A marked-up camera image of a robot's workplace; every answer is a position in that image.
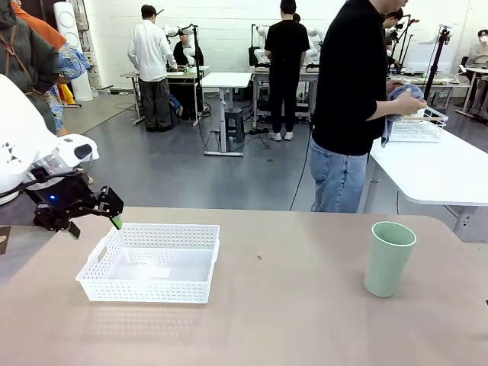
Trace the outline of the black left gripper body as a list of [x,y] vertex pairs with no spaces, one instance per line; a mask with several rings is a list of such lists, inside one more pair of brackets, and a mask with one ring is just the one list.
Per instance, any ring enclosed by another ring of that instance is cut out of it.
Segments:
[[58,232],[70,229],[71,219],[96,214],[94,192],[82,169],[49,174],[45,168],[31,171],[34,180],[24,190],[36,204],[34,225]]

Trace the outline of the person's right hand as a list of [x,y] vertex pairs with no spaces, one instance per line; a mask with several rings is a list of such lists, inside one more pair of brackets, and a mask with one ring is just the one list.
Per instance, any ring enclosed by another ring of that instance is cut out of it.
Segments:
[[414,98],[410,89],[399,95],[394,102],[395,114],[402,116],[415,114],[426,107],[426,101]]

